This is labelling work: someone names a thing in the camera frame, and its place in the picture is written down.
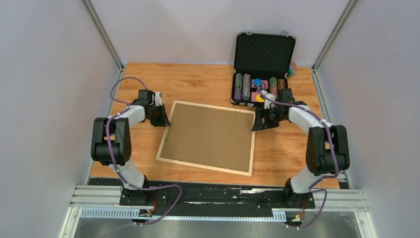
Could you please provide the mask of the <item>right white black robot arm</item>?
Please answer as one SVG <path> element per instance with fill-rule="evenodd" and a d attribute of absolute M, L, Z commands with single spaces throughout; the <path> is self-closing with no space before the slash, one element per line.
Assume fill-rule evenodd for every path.
<path fill-rule="evenodd" d="M 257 91 L 264 99 L 264 106 L 255 109 L 252 131 L 276 128 L 281 121 L 296 124 L 306 135 L 306 165 L 288 179 L 281 193 L 284 203 L 295 207 L 303 196 L 324 179 L 336 178 L 350 166 L 347 130 L 343 125 L 334 125 L 322 119 L 303 101 L 293 97 L 290 88 L 267 92 L 263 86 Z"/>

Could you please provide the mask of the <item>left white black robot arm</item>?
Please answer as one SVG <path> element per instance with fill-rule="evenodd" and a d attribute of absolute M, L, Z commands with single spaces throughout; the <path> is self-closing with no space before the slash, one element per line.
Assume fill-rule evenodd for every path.
<path fill-rule="evenodd" d="M 161 92 L 139 90 L 137 99 L 122 112 L 96 118 L 91 143 L 92 160 L 112 169 L 123 183 L 123 197 L 133 198 L 140 205 L 150 202 L 152 192 L 147 177 L 131 159 L 130 129 L 146 120 L 155 127 L 170 126 Z"/>

